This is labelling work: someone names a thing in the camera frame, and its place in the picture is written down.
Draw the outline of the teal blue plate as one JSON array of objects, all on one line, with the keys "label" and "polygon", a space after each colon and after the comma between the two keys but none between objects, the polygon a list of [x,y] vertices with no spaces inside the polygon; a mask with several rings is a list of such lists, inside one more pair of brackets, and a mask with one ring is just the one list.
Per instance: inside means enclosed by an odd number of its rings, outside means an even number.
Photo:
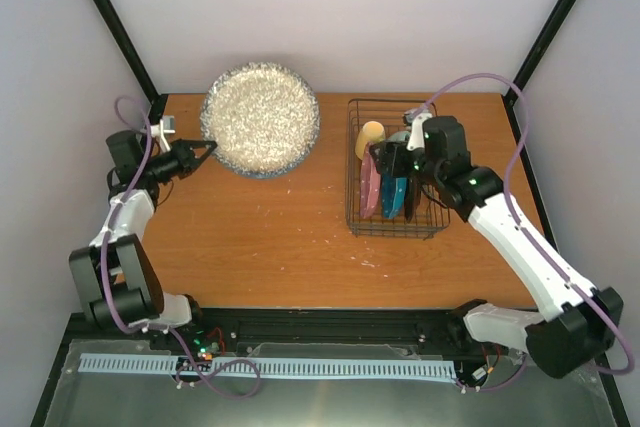
[{"label": "teal blue plate", "polygon": [[407,190],[406,177],[383,175],[381,178],[382,215],[385,219],[394,219],[404,205]]}]

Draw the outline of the mint green ceramic bowl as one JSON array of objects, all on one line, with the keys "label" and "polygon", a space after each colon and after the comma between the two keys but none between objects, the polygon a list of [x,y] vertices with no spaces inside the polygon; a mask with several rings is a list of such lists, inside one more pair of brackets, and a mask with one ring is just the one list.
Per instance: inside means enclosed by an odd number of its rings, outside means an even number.
[{"label": "mint green ceramic bowl", "polygon": [[401,130],[393,133],[388,137],[389,142],[407,143],[411,137],[411,132],[408,130]]}]

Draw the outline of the pink polka dot plate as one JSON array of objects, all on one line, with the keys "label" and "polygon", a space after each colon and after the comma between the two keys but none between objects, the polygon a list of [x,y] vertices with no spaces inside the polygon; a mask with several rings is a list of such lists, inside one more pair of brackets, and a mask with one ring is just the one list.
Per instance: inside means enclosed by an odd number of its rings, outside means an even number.
[{"label": "pink polka dot plate", "polygon": [[366,144],[360,169],[360,217],[369,219],[379,202],[381,176],[370,153],[372,143]]}]

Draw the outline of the black rimmed cream plate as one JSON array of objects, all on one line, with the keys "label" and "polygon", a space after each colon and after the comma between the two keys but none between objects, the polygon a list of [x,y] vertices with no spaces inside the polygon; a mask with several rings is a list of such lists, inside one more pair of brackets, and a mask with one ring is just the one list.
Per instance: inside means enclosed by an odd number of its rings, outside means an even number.
[{"label": "black rimmed cream plate", "polygon": [[404,199],[404,219],[406,223],[411,222],[421,202],[420,182],[416,177],[407,180],[407,190]]}]

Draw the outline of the yellow ceramic mug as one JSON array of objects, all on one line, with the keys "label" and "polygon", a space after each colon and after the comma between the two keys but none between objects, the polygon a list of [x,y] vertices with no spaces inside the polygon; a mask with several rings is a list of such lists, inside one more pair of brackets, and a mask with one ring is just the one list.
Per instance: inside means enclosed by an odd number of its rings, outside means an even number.
[{"label": "yellow ceramic mug", "polygon": [[358,132],[354,153],[359,160],[364,159],[364,155],[369,144],[376,144],[386,138],[385,127],[378,121],[368,121],[363,124]]}]

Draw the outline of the speckled large stoneware plate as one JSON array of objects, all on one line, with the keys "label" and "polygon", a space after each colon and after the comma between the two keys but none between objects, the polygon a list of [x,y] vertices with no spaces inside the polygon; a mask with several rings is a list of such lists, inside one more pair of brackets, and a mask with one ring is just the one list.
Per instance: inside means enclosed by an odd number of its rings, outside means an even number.
[{"label": "speckled large stoneware plate", "polygon": [[317,97],[297,72],[278,63],[249,62],[224,72],[199,114],[201,136],[216,159],[248,178],[287,174],[311,153],[320,133]]}]

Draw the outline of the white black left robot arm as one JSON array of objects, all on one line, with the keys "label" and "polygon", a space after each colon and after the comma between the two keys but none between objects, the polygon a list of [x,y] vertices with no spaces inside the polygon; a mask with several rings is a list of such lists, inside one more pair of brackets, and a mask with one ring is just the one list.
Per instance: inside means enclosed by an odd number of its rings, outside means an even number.
[{"label": "white black left robot arm", "polygon": [[163,290],[142,239],[156,213],[160,187],[195,173],[217,144],[178,139],[154,155],[151,140],[124,130],[109,136],[106,145],[114,162],[107,174],[106,220],[87,247],[69,255],[85,318],[96,328],[125,333],[173,328],[177,342],[197,349],[208,337],[201,309],[193,297]]}]

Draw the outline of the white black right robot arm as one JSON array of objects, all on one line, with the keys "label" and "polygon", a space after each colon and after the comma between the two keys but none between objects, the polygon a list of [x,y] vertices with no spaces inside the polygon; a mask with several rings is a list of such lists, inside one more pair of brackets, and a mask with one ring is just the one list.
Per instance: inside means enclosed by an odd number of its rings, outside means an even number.
[{"label": "white black right robot arm", "polygon": [[526,218],[508,182],[473,164],[462,124],[428,111],[404,118],[411,124],[407,136],[368,143],[363,165],[371,173],[432,187],[503,257],[537,306],[529,312],[467,302],[450,323],[452,340],[460,347],[475,341],[521,351],[557,379],[619,341],[620,295],[596,288],[572,268]]}]

